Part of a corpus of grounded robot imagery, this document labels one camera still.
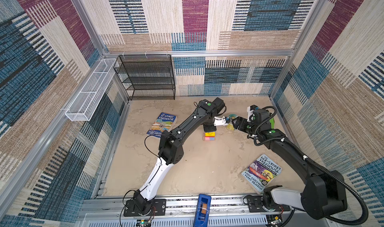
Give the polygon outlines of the yellow rectangular wood block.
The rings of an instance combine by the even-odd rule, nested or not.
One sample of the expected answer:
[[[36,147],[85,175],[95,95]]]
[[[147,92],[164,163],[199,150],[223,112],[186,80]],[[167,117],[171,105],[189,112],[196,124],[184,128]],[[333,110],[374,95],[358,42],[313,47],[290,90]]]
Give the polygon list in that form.
[[[215,137],[216,136],[216,133],[215,132],[208,132],[208,133],[205,133],[205,137]]]

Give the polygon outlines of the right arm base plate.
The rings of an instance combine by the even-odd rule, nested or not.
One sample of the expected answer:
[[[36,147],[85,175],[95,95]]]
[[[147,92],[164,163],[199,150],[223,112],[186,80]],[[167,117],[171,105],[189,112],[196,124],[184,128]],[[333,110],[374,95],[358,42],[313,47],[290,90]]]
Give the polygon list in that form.
[[[291,208],[287,205],[276,204],[272,199],[263,196],[246,195],[243,197],[243,204],[249,208],[250,213],[268,213],[268,212],[279,212],[289,213]]]

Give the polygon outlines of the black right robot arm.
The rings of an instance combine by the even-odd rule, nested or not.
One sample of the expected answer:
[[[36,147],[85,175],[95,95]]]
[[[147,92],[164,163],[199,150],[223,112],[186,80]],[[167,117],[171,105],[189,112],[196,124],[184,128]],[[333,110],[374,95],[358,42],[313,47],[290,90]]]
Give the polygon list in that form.
[[[305,187],[302,192],[281,186],[266,188],[263,193],[265,206],[270,202],[289,205],[304,210],[315,220],[330,218],[347,209],[347,185],[337,171],[329,171],[305,155],[280,130],[272,127],[269,107],[259,109],[250,106],[248,118],[232,120],[236,130],[247,133],[256,146],[265,146],[279,155],[301,178]]]

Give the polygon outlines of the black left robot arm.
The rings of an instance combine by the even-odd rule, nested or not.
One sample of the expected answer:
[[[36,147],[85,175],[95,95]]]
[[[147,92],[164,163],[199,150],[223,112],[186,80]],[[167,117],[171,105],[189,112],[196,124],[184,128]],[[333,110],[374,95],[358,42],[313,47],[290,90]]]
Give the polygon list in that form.
[[[220,111],[226,111],[226,105],[220,98],[212,102],[204,99],[197,103],[194,112],[178,127],[171,131],[163,131],[160,137],[159,153],[156,165],[145,184],[134,192],[134,204],[146,212],[151,201],[169,170],[184,156],[183,144],[199,127],[203,126],[206,133],[215,132],[218,125],[226,125],[226,118],[219,118]]]

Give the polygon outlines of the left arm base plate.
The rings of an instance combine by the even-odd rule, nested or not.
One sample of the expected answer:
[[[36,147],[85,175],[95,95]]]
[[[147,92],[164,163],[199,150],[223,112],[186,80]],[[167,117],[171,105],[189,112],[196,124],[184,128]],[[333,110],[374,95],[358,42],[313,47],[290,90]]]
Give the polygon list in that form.
[[[125,202],[123,211],[124,217],[150,217],[164,216],[166,211],[166,199],[153,199],[148,202],[138,200],[128,200]]]

